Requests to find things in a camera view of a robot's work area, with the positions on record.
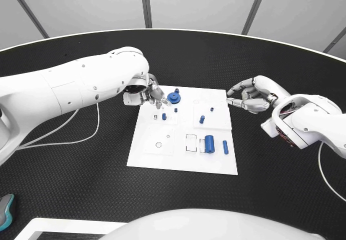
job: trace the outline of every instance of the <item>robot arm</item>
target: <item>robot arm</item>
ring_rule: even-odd
[[[255,114],[274,107],[271,118],[261,124],[272,138],[280,135],[300,149],[321,141],[346,158],[346,114],[326,97],[290,95],[265,76],[242,81],[226,94],[238,90],[242,90],[242,100],[228,98],[231,105]]]
[[[124,104],[170,104],[143,52],[123,47],[49,69],[0,78],[0,165],[46,120],[124,92]]]

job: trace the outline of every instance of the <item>robotic hand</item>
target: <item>robotic hand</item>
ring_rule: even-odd
[[[170,105],[143,52],[123,47],[49,69],[0,78],[0,165],[46,120],[124,92],[124,104]]]
[[[228,91],[232,95],[242,90],[242,100],[228,98],[228,104],[251,113],[274,107],[271,118],[261,128],[274,138],[280,135],[300,149],[316,141],[324,142],[340,157],[346,158],[346,114],[323,96],[290,95],[285,89],[265,76],[241,81]]]

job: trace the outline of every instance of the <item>black table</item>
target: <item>black table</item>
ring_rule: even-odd
[[[48,39],[0,52],[0,76],[46,69],[124,46],[143,51],[161,85],[228,90],[241,80],[264,75],[291,94],[319,94],[346,109],[343,61],[287,44],[202,31],[117,30]],[[0,196],[16,194],[19,203],[1,240],[13,239],[36,217],[130,222],[183,208],[252,214],[330,240],[346,238],[346,202],[320,175],[319,144],[300,150],[270,138],[260,125],[271,111],[254,115],[229,108],[234,176],[127,167],[138,109],[123,104],[121,96],[102,101],[92,139],[19,150],[0,166]],[[55,129],[71,114],[45,122],[25,141]],[[89,106],[42,142],[81,140],[95,128],[97,107]],[[321,150],[321,167],[346,196],[346,160],[329,147]]]

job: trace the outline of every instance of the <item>wire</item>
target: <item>wire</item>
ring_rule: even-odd
[[[36,143],[40,139],[43,139],[45,137],[48,137],[50,134],[53,134],[72,120],[72,118],[75,117],[75,115],[78,114],[79,109],[75,110],[72,116],[69,117],[69,119],[66,120],[66,122],[53,130],[50,131],[48,134],[45,134],[43,136],[40,136],[39,138],[36,138],[35,140],[32,140],[30,142],[27,142],[26,144],[20,145],[17,147],[17,150],[20,150],[23,147],[26,147],[27,145],[32,145],[33,143]]]
[[[326,182],[326,185],[329,186],[329,188],[332,189],[333,193],[337,195],[337,197],[346,202],[346,199],[342,197],[342,195],[337,193],[337,191],[332,188],[330,186],[330,183],[324,177],[324,174],[323,174],[323,167],[321,167],[321,149],[323,149],[323,142],[320,143],[320,146],[319,146],[319,170],[320,170],[320,174],[321,174],[321,177],[323,177],[323,180]]]
[[[81,143],[84,141],[87,141],[88,139],[91,139],[98,130],[99,130],[99,104],[97,103],[97,128],[95,128],[95,132],[94,134],[87,137],[85,139],[79,140],[79,141],[72,141],[72,142],[55,142],[55,143],[45,143],[45,144],[37,144],[37,145],[30,145],[30,146],[23,146],[22,148],[19,148],[17,150],[22,150],[22,149],[29,149],[29,148],[36,148],[36,147],[42,147],[42,146],[50,146],[50,145],[63,145],[63,144],[76,144],[76,143]]]

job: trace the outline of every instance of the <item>gray wall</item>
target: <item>gray wall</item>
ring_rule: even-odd
[[[0,0],[0,49],[43,39],[19,1],[25,0]],[[346,59],[340,34],[346,0],[26,0],[26,4],[49,37],[146,27],[195,29],[244,33]]]

